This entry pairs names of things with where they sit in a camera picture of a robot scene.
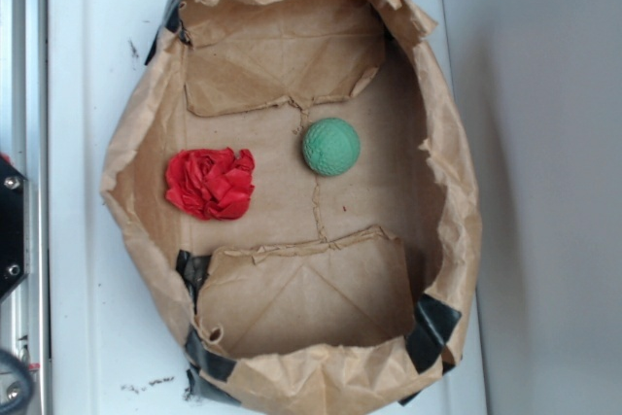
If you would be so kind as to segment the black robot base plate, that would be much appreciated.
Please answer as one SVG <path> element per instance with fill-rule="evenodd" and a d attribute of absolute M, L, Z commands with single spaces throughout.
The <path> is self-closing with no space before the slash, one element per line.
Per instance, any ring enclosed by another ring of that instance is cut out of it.
<path fill-rule="evenodd" d="M 1 302 L 24 281 L 27 259 L 28 180 L 1 154 Z"/>

